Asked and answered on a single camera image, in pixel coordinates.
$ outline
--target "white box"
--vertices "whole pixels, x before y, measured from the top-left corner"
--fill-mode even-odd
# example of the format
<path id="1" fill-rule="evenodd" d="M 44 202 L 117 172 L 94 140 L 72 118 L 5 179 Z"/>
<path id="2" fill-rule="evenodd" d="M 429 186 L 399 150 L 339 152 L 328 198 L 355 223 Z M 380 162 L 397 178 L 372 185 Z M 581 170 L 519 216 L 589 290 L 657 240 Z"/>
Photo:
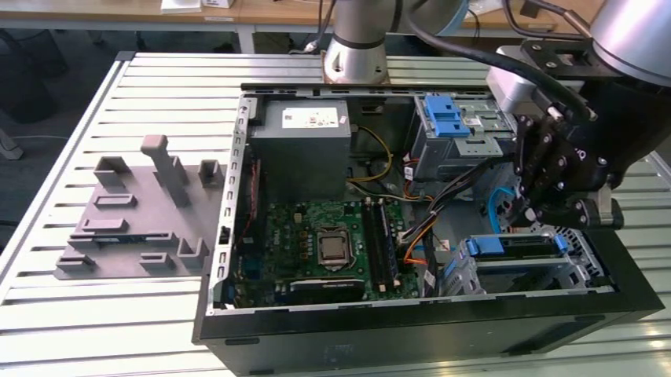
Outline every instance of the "white box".
<path id="1" fill-rule="evenodd" d="M 200 0 L 162 0 L 160 12 L 162 14 L 200 12 Z"/>
<path id="2" fill-rule="evenodd" d="M 204 6 L 216 6 L 217 8 L 231 8 L 235 0 L 202 0 Z"/>

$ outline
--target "blue cable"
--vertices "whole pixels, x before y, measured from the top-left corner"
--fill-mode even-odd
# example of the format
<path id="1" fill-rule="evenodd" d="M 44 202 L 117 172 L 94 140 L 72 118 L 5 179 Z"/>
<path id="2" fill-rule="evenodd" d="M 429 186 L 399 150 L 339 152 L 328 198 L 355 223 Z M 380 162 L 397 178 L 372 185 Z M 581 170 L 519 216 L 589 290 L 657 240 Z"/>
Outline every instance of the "blue cable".
<path id="1" fill-rule="evenodd" d="M 499 225 L 499 219 L 496 217 L 496 208 L 493 206 L 496 204 L 496 194 L 499 192 L 503 192 L 508 195 L 515 195 L 515 192 L 512 192 L 512 190 L 507 187 L 496 187 L 492 191 L 492 194 L 489 195 L 489 200 L 487 201 L 487 214 L 489 215 L 489 224 L 492 224 L 492 231 L 495 233 L 501 232 L 501 226 Z"/>

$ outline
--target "yellow wire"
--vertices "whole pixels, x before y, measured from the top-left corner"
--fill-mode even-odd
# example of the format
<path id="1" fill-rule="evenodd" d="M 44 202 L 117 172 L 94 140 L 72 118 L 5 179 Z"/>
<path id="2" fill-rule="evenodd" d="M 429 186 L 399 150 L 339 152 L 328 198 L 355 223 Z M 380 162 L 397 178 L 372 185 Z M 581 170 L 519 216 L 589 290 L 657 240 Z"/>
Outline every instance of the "yellow wire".
<path id="1" fill-rule="evenodd" d="M 436 221 L 437 221 L 437 219 L 435 219 L 433 222 L 431 224 L 428 224 L 428 226 L 424 228 L 424 230 L 419 234 L 417 238 L 415 238 L 415 241 L 412 241 L 412 243 L 409 244 L 408 251 L 405 251 L 405 256 L 404 256 L 405 261 L 409 260 L 408 257 L 412 254 L 412 250 L 415 249 L 415 245 L 417 244 L 419 240 L 421 240 L 421 237 L 424 236 L 425 232 L 428 232 L 428 230 L 433 227 L 433 224 L 436 223 Z"/>
<path id="2" fill-rule="evenodd" d="M 387 175 L 387 173 L 391 170 L 392 155 L 391 155 L 389 147 L 387 146 L 387 144 L 381 140 L 381 137 L 377 136 L 377 134 L 369 128 L 363 127 L 363 126 L 359 126 L 359 128 L 361 128 L 361 129 L 364 129 L 365 131 L 369 132 L 369 135 L 375 138 L 375 140 L 380 143 L 381 147 L 384 148 L 384 151 L 387 152 L 387 167 L 384 168 L 384 171 L 380 174 L 377 174 L 377 175 L 375 175 L 372 177 L 348 178 L 347 179 L 348 182 L 369 182 L 369 181 L 375 181 L 376 179 L 380 179 L 384 175 Z"/>

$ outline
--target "blue plastic tab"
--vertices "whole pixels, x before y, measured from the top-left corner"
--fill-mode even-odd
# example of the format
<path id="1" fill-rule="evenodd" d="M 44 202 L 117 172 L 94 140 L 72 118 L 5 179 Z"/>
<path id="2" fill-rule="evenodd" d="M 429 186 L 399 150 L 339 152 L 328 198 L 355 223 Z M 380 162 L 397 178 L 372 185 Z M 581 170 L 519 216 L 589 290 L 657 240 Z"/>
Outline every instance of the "blue plastic tab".
<path id="1" fill-rule="evenodd" d="M 465 240 L 465 248 L 468 249 L 468 253 L 471 256 L 477 255 L 480 250 L 477 249 L 477 245 L 472 240 Z"/>
<path id="2" fill-rule="evenodd" d="M 468 137 L 471 129 L 461 122 L 461 110 L 448 96 L 427 96 L 427 114 L 436 126 L 437 137 Z"/>
<path id="3" fill-rule="evenodd" d="M 447 279 L 449 277 L 449 274 L 452 273 L 455 267 L 457 266 L 457 260 L 452 259 L 452 262 L 449 265 L 444 268 L 443 270 L 443 278 Z"/>
<path id="4" fill-rule="evenodd" d="M 561 234 L 555 236 L 556 247 L 559 248 L 559 252 L 565 254 L 565 252 L 571 249 L 571 245 L 565 242 L 565 238 Z"/>
<path id="5" fill-rule="evenodd" d="M 476 238 L 475 242 L 477 244 L 477 248 L 480 249 L 480 254 L 484 254 L 484 255 L 485 254 L 505 254 L 499 237 Z"/>

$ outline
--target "green motherboard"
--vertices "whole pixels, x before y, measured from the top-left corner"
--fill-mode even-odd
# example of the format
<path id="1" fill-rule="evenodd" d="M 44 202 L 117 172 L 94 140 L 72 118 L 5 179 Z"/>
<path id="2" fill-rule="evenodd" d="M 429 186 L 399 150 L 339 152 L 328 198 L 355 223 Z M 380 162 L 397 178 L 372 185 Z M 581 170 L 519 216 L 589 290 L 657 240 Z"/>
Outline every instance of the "green motherboard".
<path id="1" fill-rule="evenodd" d="M 244 279 L 239 304 L 243 307 L 281 306 L 283 291 L 299 280 L 363 280 L 365 293 L 360 301 L 419 297 L 417 278 L 411 265 L 401 265 L 388 288 L 373 282 L 361 202 L 271 204 L 265 218 L 265 247 L 261 253 L 243 257 Z M 400 205 L 383 206 L 389 224 L 389 239 L 404 228 Z M 339 254 L 339 247 L 347 252 Z M 347 260 L 337 262 L 347 254 Z"/>

